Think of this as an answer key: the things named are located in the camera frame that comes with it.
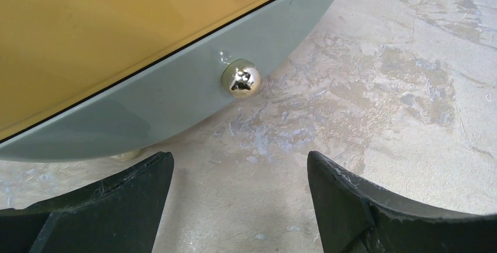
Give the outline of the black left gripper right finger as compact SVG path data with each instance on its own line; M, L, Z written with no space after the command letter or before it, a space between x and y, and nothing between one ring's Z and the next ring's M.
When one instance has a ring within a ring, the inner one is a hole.
M496 215L415 201L312 151L308 183L325 252L495 252Z

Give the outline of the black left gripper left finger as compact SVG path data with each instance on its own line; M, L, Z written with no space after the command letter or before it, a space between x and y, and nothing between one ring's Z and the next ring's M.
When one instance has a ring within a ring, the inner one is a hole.
M151 252L174 159L158 152L112 176L1 211L2 252Z

